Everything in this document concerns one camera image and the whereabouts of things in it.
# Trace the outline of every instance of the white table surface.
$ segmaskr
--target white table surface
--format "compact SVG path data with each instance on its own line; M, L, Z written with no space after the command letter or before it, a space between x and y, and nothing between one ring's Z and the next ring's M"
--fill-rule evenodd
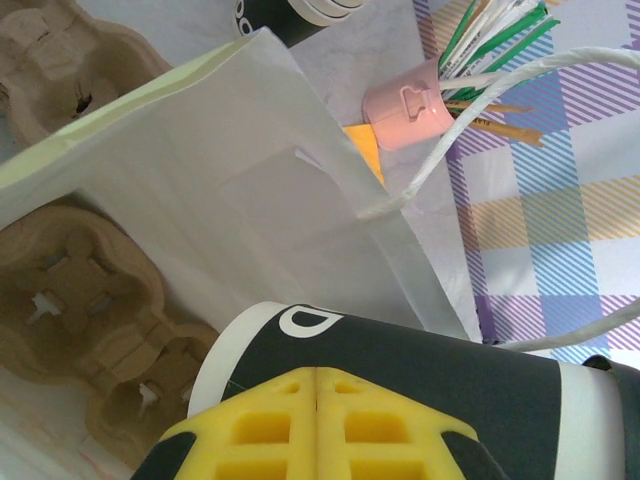
M92 16L141 33L169 63L187 62L233 41L233 0L79 0ZM371 0L346 21L291 49L332 115L342 125L360 123L365 91L423 60L411 0ZM387 188L399 192L435 141L381 152ZM0 116L0 161L18 151ZM405 217L432 262L472 340L480 339L456 209L444 162L429 178Z

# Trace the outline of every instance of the orange sticky note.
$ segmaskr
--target orange sticky note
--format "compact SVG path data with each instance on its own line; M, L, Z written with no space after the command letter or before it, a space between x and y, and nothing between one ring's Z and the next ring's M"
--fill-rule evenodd
M380 183L384 185L384 176L380 168L378 142L376 141L376 136L373 133L371 125L352 125L350 127L344 127L344 131L355 146L358 147L358 150L360 150L360 154L364 158L364 161L367 162L367 166L378 178Z

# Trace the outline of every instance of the cup rim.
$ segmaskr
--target cup rim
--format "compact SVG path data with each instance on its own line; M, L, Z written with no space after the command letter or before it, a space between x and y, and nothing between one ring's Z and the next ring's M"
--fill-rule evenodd
M359 3L358 5L352 6L352 5L345 5L344 0L329 0L332 3L335 3L336 5L341 6L342 8L346 8L348 10L359 10L360 8L364 7L364 4L366 3L366 0L357 0Z
M328 27L346 19L351 12L343 16L333 17L319 10L310 0L288 0L289 5L307 22L319 27Z
M222 331L207 353L193 383L187 417L215 407L249 343L269 320L289 308L276 302L262 302L247 308Z
M343 19L363 6L363 4L361 4L358 7L345 7L335 0L309 0L309 3L311 4L311 7L319 11L321 14L337 19Z

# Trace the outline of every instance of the green striped straw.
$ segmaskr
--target green striped straw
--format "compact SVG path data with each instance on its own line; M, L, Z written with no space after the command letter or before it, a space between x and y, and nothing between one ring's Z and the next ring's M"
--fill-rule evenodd
M529 47L533 42L535 42L538 38L540 38L542 35L547 33L559 23L560 20L550 18L541 25L538 25L529 35L527 35L524 39L514 45L511 50L508 50L506 53L498 57L496 61L489 65L482 73L493 73L500 70L503 66L513 60L514 57L520 54L524 49ZM476 90L473 87L463 88L453 97L451 97L451 100L473 100L480 96L482 92L484 92L484 89Z
M531 10L528 14L518 20L516 23L511 25L510 27L504 29L498 35L490 39L484 45L482 45L476 53L473 54L468 64L475 62L480 57L484 57L487 53L493 50L496 47L499 47L504 42L509 40L511 37L514 37L518 33L532 27L536 23L538 23L542 18L547 15L547 9L544 6L544 3L539 3L537 7Z
M462 20L460 20L460 23L458 24L458 28L456 28L455 32L453 32L453 36L451 37L451 40L449 40L449 44L447 45L447 48L444 50L444 53L440 57L440 61L438 62L438 68L442 68L444 65L446 65L447 61L449 60L449 57L451 56L451 52L453 52L453 49L456 47L456 45L460 41L460 37L462 37L462 34L464 33L465 29L467 28L467 25L469 24L469 19L473 14L473 9L477 1L478 0L472 0L472 2L469 4L469 7L467 8L467 11L464 12L464 16L462 17Z

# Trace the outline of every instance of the yellow foam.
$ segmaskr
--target yellow foam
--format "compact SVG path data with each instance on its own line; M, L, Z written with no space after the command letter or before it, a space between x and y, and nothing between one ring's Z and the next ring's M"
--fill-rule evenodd
M300 368L174 426L176 480L464 480L442 439L469 425L332 368Z
M378 181L384 185L384 175L382 175L382 169L380 168L378 141L371 125L352 125L351 127L344 127L344 131L355 146L358 147L362 158L378 178Z

